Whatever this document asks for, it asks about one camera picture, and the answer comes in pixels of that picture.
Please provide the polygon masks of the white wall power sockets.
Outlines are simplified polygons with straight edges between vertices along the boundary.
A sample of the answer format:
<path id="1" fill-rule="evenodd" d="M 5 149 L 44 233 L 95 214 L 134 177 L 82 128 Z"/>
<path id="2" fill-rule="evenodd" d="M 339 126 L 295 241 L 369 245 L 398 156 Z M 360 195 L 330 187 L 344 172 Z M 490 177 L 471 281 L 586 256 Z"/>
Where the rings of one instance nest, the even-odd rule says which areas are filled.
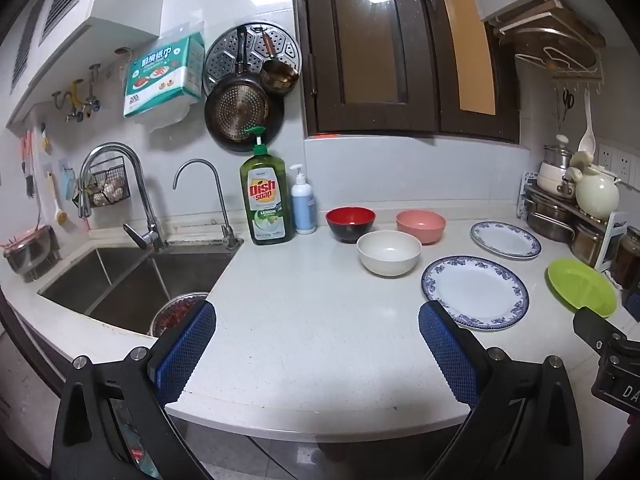
<path id="1" fill-rule="evenodd" d="M 614 148 L 612 145 L 600 144 L 597 161 L 605 170 L 611 171 L 620 182 L 630 188 L 639 188 L 639 155 L 626 148 Z"/>

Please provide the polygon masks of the white blue pump bottle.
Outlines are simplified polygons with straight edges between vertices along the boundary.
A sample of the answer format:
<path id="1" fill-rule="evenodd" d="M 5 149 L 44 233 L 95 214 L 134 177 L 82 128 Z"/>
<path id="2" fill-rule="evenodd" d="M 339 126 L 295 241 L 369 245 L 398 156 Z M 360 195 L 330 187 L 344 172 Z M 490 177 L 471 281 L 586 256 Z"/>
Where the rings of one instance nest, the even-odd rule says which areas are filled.
<path id="1" fill-rule="evenodd" d="M 295 172 L 295 183 L 291 190 L 294 226 L 300 235 L 311 234 L 317 229 L 314 191 L 302 164 L 292 165 L 290 169 Z"/>

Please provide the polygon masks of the dark wooden window frame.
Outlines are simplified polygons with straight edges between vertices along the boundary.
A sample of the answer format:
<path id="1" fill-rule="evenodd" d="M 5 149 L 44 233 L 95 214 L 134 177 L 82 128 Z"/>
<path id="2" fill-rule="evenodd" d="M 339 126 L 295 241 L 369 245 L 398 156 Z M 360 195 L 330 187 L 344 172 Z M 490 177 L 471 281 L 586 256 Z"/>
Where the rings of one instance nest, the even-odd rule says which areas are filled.
<path id="1" fill-rule="evenodd" d="M 520 140 L 514 55 L 475 0 L 293 0 L 308 136 Z"/>

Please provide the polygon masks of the green plastic plate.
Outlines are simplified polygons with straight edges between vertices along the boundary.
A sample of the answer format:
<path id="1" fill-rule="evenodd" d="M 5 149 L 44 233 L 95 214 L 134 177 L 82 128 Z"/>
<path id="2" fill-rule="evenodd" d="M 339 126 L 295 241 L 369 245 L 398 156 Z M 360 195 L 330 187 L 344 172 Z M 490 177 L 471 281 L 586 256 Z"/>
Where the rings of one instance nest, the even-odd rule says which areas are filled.
<path id="1" fill-rule="evenodd" d="M 610 281 L 585 263 L 556 259 L 549 264 L 546 277 L 555 295 L 575 310 L 585 307 L 608 318 L 617 308 Z"/>

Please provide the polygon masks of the stainless steel pot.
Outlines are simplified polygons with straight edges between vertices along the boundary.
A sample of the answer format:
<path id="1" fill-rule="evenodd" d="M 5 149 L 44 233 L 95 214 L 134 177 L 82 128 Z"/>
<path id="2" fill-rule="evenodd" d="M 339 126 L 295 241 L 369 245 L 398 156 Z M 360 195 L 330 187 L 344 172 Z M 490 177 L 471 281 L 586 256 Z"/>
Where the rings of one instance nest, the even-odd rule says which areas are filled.
<path id="1" fill-rule="evenodd" d="M 604 235 L 589 224 L 575 223 L 575 236 L 570 250 L 574 256 L 587 266 L 596 266 Z"/>
<path id="2" fill-rule="evenodd" d="M 574 216 L 546 198 L 534 195 L 525 197 L 527 224 L 548 240 L 570 244 L 575 238 Z"/>

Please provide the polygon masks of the metal colander with pink rim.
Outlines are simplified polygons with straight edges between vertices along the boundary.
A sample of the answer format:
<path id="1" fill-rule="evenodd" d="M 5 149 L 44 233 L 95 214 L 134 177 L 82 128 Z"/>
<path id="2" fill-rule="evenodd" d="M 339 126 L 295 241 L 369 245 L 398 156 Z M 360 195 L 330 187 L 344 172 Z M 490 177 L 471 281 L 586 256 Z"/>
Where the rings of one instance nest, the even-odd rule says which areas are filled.
<path id="1" fill-rule="evenodd" d="M 58 262 L 55 232 L 45 224 L 3 249 L 11 270 L 25 282 L 38 280 Z"/>

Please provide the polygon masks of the lower stainless steel pot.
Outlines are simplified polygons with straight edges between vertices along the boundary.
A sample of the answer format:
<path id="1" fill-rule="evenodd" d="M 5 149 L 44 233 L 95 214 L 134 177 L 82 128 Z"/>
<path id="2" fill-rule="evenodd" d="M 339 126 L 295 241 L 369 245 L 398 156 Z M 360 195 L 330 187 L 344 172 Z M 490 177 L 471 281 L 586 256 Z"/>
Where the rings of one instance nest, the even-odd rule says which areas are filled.
<path id="1" fill-rule="evenodd" d="M 589 224 L 575 223 L 575 236 L 570 250 L 574 256 L 587 266 L 596 266 L 604 235 Z"/>

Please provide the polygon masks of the stainless steel sink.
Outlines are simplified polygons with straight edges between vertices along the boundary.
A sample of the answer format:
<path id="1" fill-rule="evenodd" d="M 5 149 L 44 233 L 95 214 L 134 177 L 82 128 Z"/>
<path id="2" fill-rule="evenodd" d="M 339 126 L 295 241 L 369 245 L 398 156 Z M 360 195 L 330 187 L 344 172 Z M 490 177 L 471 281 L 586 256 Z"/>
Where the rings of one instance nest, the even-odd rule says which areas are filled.
<path id="1" fill-rule="evenodd" d="M 162 252 L 96 248 L 39 295 L 89 318 L 146 334 L 168 301 L 210 292 L 234 256 L 218 244 L 174 245 Z"/>

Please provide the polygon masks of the paper towel pack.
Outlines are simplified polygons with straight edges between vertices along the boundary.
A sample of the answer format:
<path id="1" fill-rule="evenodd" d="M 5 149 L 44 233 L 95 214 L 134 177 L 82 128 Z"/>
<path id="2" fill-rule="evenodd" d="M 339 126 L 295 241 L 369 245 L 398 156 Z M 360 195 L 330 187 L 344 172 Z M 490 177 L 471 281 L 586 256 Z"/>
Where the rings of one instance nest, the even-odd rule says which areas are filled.
<path id="1" fill-rule="evenodd" d="M 147 132 L 175 125 L 202 97 L 204 40 L 200 32 L 163 41 L 130 65 L 122 116 Z"/>

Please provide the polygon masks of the white range hood cabinet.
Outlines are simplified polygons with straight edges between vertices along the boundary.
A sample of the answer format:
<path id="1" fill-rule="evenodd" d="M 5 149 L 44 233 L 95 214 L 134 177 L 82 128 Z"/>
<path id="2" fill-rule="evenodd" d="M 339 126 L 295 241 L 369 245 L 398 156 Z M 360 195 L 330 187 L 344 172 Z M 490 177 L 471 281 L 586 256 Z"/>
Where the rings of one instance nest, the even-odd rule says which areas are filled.
<path id="1" fill-rule="evenodd" d="M 40 103 L 70 106 L 96 70 L 160 36 L 164 0 L 30 0 L 1 45 L 1 123 Z"/>

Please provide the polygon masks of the glass jar with brown contents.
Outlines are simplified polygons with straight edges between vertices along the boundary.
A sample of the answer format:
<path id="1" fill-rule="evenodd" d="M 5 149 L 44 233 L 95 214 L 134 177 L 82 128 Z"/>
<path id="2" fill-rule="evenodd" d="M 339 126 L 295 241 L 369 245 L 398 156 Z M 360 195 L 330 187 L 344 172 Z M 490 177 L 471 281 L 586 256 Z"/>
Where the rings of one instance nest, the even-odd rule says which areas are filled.
<path id="1" fill-rule="evenodd" d="M 628 226 L 627 232 L 620 238 L 617 252 L 610 272 L 612 279 L 622 289 L 631 288 L 640 266 L 640 232 L 634 226 Z"/>

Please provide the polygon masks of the white bowl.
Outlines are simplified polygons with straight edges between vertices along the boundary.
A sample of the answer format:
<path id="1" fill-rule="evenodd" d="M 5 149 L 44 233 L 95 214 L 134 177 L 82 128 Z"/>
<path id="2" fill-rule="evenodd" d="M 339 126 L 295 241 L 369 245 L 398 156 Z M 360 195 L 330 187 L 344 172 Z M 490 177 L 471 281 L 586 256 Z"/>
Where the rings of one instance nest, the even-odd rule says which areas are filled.
<path id="1" fill-rule="evenodd" d="M 360 262 L 368 271 L 383 278 L 397 278 L 416 266 L 422 244 L 410 234 L 382 230 L 360 237 L 357 249 Z"/>

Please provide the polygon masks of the wooden cutting boards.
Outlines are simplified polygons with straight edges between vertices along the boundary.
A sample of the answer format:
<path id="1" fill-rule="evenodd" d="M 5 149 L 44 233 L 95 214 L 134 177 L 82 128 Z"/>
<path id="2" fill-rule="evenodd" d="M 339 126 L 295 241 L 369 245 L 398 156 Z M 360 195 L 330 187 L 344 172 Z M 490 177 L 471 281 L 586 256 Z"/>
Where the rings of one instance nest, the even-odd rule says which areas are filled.
<path id="1" fill-rule="evenodd" d="M 514 16 L 495 30 L 515 57 L 559 77 L 596 78 L 605 39 L 560 0 L 548 0 Z"/>

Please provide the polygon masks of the white plastic rice spoon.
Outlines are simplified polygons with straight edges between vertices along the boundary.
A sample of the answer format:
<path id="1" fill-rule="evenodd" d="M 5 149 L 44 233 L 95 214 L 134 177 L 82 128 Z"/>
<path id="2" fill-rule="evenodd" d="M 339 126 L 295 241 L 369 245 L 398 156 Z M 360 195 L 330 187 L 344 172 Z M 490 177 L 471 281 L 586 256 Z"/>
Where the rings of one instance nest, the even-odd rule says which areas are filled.
<path id="1" fill-rule="evenodd" d="M 594 156 L 596 154 L 597 141 L 596 136 L 593 132 L 591 94 L 588 87 L 586 87 L 584 90 L 584 107 L 586 116 L 586 130 L 578 143 L 578 150 Z"/>

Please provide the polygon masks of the pink bowl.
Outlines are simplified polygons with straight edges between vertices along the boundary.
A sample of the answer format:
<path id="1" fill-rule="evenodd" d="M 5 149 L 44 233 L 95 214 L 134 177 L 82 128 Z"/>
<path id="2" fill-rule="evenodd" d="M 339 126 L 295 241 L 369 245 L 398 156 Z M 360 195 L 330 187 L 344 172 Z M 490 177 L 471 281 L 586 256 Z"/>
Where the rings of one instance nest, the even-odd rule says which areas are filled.
<path id="1" fill-rule="evenodd" d="M 446 219 L 434 211 L 411 209 L 396 216 L 396 226 L 398 231 L 414 236 L 423 245 L 431 245 L 442 239 Z"/>

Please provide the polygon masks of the white metal pot rack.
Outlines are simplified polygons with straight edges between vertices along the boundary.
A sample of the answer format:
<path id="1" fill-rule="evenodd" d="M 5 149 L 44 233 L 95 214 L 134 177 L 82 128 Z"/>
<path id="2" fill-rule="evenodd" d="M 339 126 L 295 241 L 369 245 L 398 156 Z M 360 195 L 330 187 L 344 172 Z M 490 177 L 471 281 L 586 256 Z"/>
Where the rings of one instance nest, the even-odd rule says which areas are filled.
<path id="1" fill-rule="evenodd" d="M 582 222 L 589 224 L 593 229 L 604 235 L 600 255 L 596 262 L 596 266 L 593 269 L 596 269 L 599 272 L 608 270 L 614 260 L 618 244 L 620 244 L 620 238 L 627 232 L 627 228 L 629 226 L 626 212 L 614 211 L 610 214 L 608 220 L 598 220 L 590 217 L 589 214 L 585 214 L 578 208 L 576 203 L 560 200 L 559 198 L 544 192 L 536 185 L 536 179 L 537 175 L 533 172 L 526 172 L 522 177 L 520 197 L 518 198 L 518 218 L 524 219 L 527 223 L 527 210 L 524 202 L 526 196 L 532 197 L 534 195 L 538 195 L 546 198 L 551 203 L 557 204 L 574 216 L 575 223 Z"/>

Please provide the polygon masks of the upper stainless steel pot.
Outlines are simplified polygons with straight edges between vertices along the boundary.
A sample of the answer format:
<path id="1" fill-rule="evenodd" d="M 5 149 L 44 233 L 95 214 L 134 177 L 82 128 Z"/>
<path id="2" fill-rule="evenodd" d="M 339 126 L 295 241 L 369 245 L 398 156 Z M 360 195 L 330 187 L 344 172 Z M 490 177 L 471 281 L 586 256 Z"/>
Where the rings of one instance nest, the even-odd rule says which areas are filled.
<path id="1" fill-rule="evenodd" d="M 574 216 L 546 198 L 534 195 L 525 197 L 527 224 L 548 240 L 570 244 L 575 238 Z"/>

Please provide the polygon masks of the green dish soap bottle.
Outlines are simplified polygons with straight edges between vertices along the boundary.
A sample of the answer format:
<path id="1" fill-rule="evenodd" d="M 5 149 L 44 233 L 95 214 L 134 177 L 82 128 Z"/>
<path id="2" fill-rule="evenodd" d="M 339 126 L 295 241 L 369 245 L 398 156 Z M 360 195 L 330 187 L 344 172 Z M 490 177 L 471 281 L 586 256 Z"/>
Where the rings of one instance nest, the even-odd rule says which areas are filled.
<path id="1" fill-rule="evenodd" d="M 284 160 L 262 142 L 263 126 L 245 128 L 254 136 L 253 156 L 242 163 L 240 180 L 250 238 L 258 246 L 288 242 L 294 234 Z"/>

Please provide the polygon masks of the black scissors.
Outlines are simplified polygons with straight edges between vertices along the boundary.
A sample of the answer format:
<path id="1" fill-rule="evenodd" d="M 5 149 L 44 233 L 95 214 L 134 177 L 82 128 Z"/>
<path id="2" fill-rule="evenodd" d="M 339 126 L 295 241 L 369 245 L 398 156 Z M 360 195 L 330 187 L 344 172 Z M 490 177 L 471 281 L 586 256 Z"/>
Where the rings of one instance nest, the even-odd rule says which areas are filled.
<path id="1" fill-rule="evenodd" d="M 575 105 L 575 95 L 570 89 L 564 88 L 562 92 L 562 103 L 563 103 L 563 113 L 562 113 L 562 121 L 566 121 L 567 113 L 574 107 Z"/>

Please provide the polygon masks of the metal strainer in sink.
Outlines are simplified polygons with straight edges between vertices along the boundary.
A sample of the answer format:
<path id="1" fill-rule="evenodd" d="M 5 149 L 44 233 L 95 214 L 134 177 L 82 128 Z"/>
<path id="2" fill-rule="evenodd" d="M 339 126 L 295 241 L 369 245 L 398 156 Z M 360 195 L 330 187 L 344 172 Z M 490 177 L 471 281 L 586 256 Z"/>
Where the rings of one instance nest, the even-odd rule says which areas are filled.
<path id="1" fill-rule="evenodd" d="M 207 292 L 188 292 L 172 298 L 154 315 L 149 328 L 149 335 L 156 338 L 162 336 L 163 332 L 177 326 L 193 306 L 206 298 Z"/>

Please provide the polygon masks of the small brass saucepan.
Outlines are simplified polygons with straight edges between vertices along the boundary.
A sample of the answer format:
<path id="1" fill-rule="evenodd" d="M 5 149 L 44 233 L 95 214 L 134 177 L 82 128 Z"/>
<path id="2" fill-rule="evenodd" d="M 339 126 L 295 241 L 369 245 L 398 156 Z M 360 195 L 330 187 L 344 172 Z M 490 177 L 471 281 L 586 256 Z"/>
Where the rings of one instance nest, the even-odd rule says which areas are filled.
<path id="1" fill-rule="evenodd" d="M 260 82 L 267 91 L 286 96 L 297 84 L 299 72 L 278 58 L 274 44 L 266 32 L 262 32 L 262 42 L 268 58 L 262 62 L 259 73 Z"/>

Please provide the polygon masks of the cream ceramic jug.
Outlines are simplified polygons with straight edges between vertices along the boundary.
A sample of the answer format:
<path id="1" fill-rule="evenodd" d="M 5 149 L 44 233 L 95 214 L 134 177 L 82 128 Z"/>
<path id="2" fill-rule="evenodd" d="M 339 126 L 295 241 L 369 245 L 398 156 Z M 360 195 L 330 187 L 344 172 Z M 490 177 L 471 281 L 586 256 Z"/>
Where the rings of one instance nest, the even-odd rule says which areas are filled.
<path id="1" fill-rule="evenodd" d="M 574 183 L 578 206 L 585 214 L 606 221 L 616 211 L 620 203 L 617 187 L 620 179 L 612 171 L 596 165 L 591 154 L 576 152 L 570 159 L 565 177 Z"/>

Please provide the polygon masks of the round metal steamer tray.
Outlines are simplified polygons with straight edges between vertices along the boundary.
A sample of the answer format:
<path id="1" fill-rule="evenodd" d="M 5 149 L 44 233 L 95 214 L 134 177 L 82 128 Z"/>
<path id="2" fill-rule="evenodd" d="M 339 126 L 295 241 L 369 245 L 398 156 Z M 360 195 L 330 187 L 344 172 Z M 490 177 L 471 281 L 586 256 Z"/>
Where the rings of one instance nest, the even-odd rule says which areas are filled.
<path id="1" fill-rule="evenodd" d="M 302 70 L 302 54 L 294 37 L 279 25 L 269 22 L 248 22 L 246 28 L 246 62 L 248 70 L 258 74 L 262 63 L 270 58 L 262 34 L 271 39 L 276 52 L 276 57 L 300 72 Z M 222 78 L 235 72 L 235 61 L 238 55 L 239 39 L 238 26 L 226 30 L 209 47 L 205 61 L 202 78 L 203 89 L 206 96 L 212 92 L 216 84 Z"/>

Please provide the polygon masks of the large blue floral plate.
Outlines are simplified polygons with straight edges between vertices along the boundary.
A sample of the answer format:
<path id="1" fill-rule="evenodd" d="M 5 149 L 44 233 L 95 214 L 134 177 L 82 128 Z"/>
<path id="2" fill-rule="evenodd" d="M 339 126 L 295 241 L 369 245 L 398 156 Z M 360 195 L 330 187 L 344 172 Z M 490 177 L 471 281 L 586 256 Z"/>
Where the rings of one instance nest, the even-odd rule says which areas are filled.
<path id="1" fill-rule="evenodd" d="M 474 256 L 448 256 L 430 263 L 421 286 L 450 318 L 471 330 L 495 332 L 520 322 L 529 308 L 523 281 L 500 263 Z"/>

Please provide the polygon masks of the small blue floral plate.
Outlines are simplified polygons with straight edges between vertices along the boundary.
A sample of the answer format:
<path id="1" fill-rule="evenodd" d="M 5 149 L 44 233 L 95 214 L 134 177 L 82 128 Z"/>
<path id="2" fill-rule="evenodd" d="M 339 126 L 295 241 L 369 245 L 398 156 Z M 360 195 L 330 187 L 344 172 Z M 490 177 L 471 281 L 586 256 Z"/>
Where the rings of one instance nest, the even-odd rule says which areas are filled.
<path id="1" fill-rule="evenodd" d="M 481 221 L 472 225 L 470 237 L 494 255 L 513 260 L 532 260 L 542 252 L 538 238 L 511 223 Z"/>

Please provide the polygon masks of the red and black bowl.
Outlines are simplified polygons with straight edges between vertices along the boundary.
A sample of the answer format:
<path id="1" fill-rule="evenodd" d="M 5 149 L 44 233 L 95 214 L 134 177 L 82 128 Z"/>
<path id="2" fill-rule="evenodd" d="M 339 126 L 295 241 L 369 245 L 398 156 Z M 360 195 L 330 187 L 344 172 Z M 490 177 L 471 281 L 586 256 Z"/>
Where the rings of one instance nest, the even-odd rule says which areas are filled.
<path id="1" fill-rule="evenodd" d="M 340 207 L 326 213 L 331 232 L 343 243 L 356 243 L 370 231 L 375 218 L 375 212 L 364 207 Z"/>

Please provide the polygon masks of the black frying pan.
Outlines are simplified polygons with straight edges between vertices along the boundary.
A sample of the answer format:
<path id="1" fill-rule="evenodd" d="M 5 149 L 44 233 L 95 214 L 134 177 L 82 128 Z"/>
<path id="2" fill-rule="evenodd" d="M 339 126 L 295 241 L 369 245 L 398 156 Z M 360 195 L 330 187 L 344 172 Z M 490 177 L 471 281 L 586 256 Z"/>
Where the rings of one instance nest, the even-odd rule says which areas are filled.
<path id="1" fill-rule="evenodd" d="M 248 69 L 247 30 L 240 25 L 238 52 L 231 74 L 221 78 L 206 98 L 204 118 L 208 132 L 225 150 L 250 152 L 256 136 L 250 128 L 262 127 L 262 143 L 278 135 L 284 117 L 282 96 L 268 92 L 257 74 Z"/>

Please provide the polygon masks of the white pot with glass lid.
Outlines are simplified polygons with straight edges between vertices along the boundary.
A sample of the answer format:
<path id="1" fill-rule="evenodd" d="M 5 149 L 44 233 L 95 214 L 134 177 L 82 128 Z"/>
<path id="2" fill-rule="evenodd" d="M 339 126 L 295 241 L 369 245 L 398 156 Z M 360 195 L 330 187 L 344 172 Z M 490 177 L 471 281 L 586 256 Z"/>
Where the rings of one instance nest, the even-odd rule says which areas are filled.
<path id="1" fill-rule="evenodd" d="M 544 160 L 538 169 L 536 185 L 560 200 L 574 202 L 575 183 L 566 177 L 573 152 L 568 148 L 567 136 L 557 134 L 555 139 L 555 144 L 544 146 Z"/>

